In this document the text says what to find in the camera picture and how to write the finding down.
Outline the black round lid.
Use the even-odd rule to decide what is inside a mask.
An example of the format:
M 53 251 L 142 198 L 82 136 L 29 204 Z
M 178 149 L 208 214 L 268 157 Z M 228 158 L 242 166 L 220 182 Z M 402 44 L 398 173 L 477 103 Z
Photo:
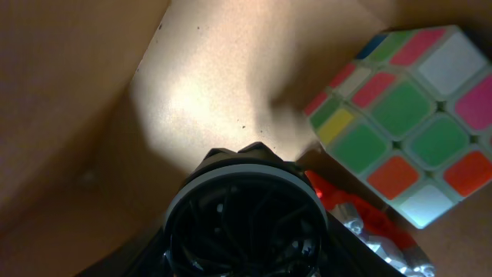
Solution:
M 211 149 L 165 213 L 175 276 L 313 276 L 325 209 L 292 162 L 262 142 Z

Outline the multicoloured puzzle cube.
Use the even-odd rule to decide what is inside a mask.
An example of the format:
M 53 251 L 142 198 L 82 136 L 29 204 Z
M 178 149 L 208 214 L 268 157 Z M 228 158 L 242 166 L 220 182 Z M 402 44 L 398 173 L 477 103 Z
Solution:
M 456 25 L 374 36 L 304 114 L 326 153 L 416 228 L 491 181 L 491 63 Z

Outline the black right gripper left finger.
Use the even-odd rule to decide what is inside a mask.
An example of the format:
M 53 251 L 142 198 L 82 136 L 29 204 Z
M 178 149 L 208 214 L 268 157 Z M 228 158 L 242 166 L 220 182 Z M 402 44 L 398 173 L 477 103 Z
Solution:
M 168 240 L 163 224 L 153 222 L 110 255 L 82 270 L 76 277 L 164 277 L 171 276 L 166 257 Z

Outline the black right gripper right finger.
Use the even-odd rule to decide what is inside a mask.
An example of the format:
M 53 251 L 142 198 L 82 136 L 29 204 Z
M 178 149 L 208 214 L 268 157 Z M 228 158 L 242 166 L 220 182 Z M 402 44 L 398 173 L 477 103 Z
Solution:
M 322 240 L 322 277 L 404 277 L 334 216 L 328 213 L 327 219 L 327 234 Z

